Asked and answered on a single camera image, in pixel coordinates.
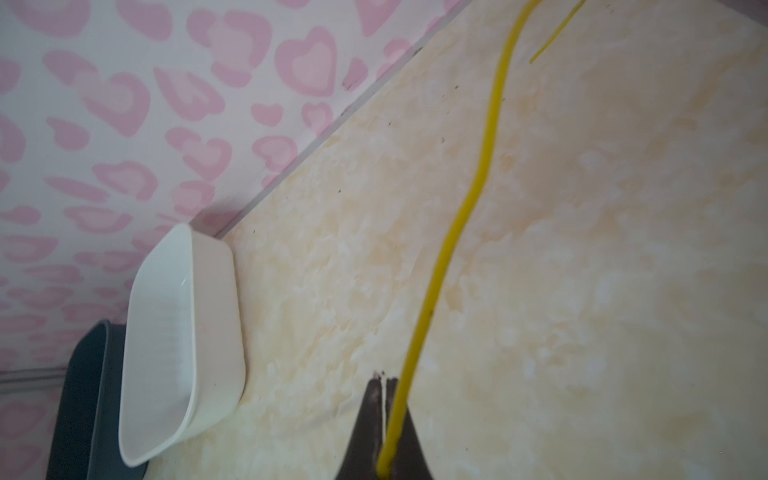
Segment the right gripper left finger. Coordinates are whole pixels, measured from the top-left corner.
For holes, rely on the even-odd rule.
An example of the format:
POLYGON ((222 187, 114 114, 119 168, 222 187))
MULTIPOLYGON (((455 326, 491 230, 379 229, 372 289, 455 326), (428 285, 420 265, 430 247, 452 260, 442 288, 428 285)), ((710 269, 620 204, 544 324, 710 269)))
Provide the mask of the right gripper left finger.
POLYGON ((382 380, 375 373, 367 382, 336 480, 377 479, 376 463, 383 443, 382 414, 382 380))

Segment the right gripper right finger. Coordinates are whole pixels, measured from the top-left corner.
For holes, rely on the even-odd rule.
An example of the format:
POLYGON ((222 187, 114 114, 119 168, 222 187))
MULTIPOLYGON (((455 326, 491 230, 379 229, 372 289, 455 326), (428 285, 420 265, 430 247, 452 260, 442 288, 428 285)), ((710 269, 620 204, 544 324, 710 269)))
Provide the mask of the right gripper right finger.
POLYGON ((424 457, 418 435, 410 415, 406 410, 403 428, 397 451, 391 463, 390 479, 393 480, 432 480, 432 474, 424 457))

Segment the white plastic tray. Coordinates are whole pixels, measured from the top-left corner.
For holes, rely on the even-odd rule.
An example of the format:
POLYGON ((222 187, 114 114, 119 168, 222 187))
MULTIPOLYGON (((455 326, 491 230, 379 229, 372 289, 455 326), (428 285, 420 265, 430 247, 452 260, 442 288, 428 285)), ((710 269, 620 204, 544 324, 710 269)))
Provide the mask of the white plastic tray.
POLYGON ((245 380, 232 251, 178 224, 130 292, 118 427, 125 464, 144 464, 221 421, 245 380))

